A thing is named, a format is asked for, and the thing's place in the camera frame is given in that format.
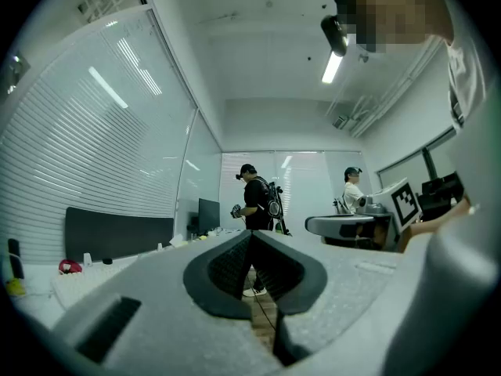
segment fluorescent light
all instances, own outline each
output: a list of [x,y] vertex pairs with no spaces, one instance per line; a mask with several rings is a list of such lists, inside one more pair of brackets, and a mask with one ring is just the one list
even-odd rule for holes
[[103,89],[110,95],[115,102],[118,103],[118,105],[122,109],[126,109],[128,107],[127,103],[122,100],[122,98],[111,88],[111,86],[108,85],[108,83],[101,77],[99,72],[96,71],[94,67],[90,67],[88,69],[88,72],[90,73],[91,76],[94,77],[94,79],[97,81],[98,84],[100,84]]
[[336,75],[337,69],[339,68],[342,60],[343,57],[336,56],[334,52],[330,54],[329,63],[327,64],[326,72],[322,78],[322,82],[324,84],[332,84],[334,75]]
[[292,159],[292,156],[287,156],[287,157],[285,158],[285,160],[284,160],[284,161],[283,161],[283,163],[282,163],[282,168],[287,167],[287,165],[289,164],[290,159]]
[[196,165],[194,165],[191,161],[186,160],[185,162],[186,162],[186,164],[187,164],[188,166],[193,167],[193,168],[194,168],[195,170],[197,170],[198,172],[200,171],[200,169],[199,169]]
[[151,78],[151,75],[148,72],[148,70],[142,70],[139,68],[139,59],[134,54],[134,52],[131,49],[131,46],[128,45],[127,41],[124,38],[122,38],[118,41],[117,45],[124,54],[124,56],[127,58],[127,60],[129,60],[135,67],[135,69],[139,72],[139,75],[141,75],[143,81],[148,85],[148,88],[151,89],[151,92],[153,92],[154,95],[161,95],[162,90],[158,87],[157,83],[153,80],[153,78]]

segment cable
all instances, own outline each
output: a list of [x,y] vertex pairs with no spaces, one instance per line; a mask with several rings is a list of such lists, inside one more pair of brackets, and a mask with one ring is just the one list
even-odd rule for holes
[[249,279],[249,275],[247,274],[247,281],[249,282],[250,284],[250,289],[252,290],[252,293],[254,294],[254,298],[256,298],[256,301],[258,301],[258,305],[259,307],[261,308],[261,311],[264,313],[265,317],[266,317],[266,320],[268,321],[269,325],[272,327],[272,329],[274,331],[276,331],[275,329],[275,326],[273,326],[273,323],[272,321],[269,319],[268,315],[266,314],[265,310],[263,309],[263,307],[261,306],[261,303],[259,302],[259,299],[258,299],[258,296],[256,295],[256,293],[254,292],[254,289],[252,288],[252,283],[251,283],[251,279]]

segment floor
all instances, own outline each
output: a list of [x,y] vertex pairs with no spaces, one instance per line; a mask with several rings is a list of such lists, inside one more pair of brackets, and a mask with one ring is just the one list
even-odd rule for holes
[[[250,270],[248,279],[245,281],[243,289],[251,287],[251,283],[256,279],[255,270]],[[275,338],[275,323],[276,323],[276,305],[269,294],[259,295],[258,297],[242,297],[242,301],[248,303],[252,308],[252,328],[254,333],[270,350],[273,350],[273,342]]]

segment glove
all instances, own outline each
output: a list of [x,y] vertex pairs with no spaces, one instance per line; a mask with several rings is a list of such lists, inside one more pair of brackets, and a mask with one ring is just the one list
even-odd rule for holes
[[240,205],[239,204],[236,204],[235,206],[233,206],[233,209],[232,211],[229,213],[234,219],[238,219],[239,217],[242,217],[240,215]]

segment red object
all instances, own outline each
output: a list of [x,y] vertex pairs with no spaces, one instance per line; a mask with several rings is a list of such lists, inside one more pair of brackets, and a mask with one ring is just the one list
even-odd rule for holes
[[59,271],[64,274],[68,273],[80,273],[81,266],[76,263],[74,260],[63,259],[59,263]]

